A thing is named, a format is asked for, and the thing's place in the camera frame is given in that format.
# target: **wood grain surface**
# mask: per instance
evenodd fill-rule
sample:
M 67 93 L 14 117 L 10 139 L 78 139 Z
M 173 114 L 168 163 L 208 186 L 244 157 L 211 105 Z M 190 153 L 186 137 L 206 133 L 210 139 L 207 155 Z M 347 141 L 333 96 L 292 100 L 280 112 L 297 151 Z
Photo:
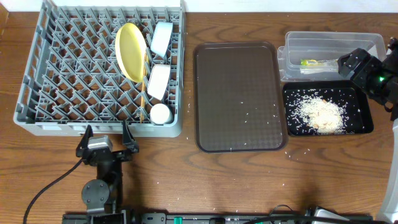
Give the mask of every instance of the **wood grain surface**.
M 34 136 L 12 121 L 38 13 L 9 14 L 0 40 L 0 223 L 21 223 L 26 206 L 78 159 L 80 138 Z M 289 138 L 278 152 L 205 154 L 194 142 L 193 49 L 204 42 L 266 40 L 284 45 L 292 30 L 374 32 L 398 36 L 396 14 L 189 13 L 183 131 L 177 138 L 138 138 L 141 151 L 123 164 L 124 204 L 170 213 L 268 213 L 278 204 L 340 213 L 381 206 L 392 159 L 389 114 L 369 101 L 371 134 Z M 121 136 L 111 136 L 122 149 Z M 81 189 L 96 169 L 80 166 L 33 206 L 29 223 L 60 223 L 82 212 Z

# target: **clear plastic container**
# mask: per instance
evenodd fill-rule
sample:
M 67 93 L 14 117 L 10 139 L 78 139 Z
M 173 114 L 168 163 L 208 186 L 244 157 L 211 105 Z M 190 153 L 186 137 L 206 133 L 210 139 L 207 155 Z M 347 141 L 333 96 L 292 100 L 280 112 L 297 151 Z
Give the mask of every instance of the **clear plastic container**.
M 343 32 L 301 32 L 286 34 L 285 46 L 278 48 L 280 79 L 283 82 L 342 80 L 335 65 L 304 66 L 301 60 L 336 60 L 357 48 L 380 60 L 386 48 L 380 34 Z

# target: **brown tray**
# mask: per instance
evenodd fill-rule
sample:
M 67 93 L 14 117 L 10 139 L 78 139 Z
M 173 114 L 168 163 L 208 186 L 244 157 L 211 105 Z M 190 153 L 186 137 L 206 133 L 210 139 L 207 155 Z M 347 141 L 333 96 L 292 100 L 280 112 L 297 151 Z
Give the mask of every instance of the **brown tray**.
M 275 151 L 287 143 L 276 51 L 268 42 L 202 44 L 194 51 L 197 146 Z

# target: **white wall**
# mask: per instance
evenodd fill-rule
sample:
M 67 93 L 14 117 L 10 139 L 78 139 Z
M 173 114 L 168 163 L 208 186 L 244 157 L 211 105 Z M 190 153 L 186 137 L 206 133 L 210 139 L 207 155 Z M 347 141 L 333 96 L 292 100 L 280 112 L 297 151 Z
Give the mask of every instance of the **white wall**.
M 42 0 L 0 0 L 38 11 Z M 57 6 L 179 6 L 179 0 L 53 0 Z M 184 0 L 188 12 L 398 12 L 398 0 Z

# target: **black tray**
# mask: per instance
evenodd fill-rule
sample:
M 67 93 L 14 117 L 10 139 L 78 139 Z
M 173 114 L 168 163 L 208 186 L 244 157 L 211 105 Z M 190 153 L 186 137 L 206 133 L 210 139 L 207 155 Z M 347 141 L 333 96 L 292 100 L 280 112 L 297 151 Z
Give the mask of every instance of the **black tray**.
M 345 127 L 345 133 L 343 134 L 359 134 L 359 133 L 371 133 L 374 129 L 371 112 L 368 105 L 368 99 L 366 94 L 363 93 L 356 85 L 350 81 L 331 81 L 331 82 L 295 82 L 287 83 L 283 87 L 283 96 L 285 104 L 285 114 L 287 120 L 287 129 L 289 134 L 293 136 L 313 136 L 319 135 L 311 130 L 310 127 L 303 125 L 297 128 L 303 121 L 292 119 L 289 115 L 296 109 L 293 105 L 293 101 L 297 97 L 304 95 L 311 95 L 313 92 L 308 91 L 310 89 L 316 89 L 319 92 L 319 96 L 324 99 L 340 105 L 345 104 L 346 115 L 349 117 Z
M 286 145 L 273 45 L 202 44 L 194 59 L 196 143 L 201 150 L 274 151 Z

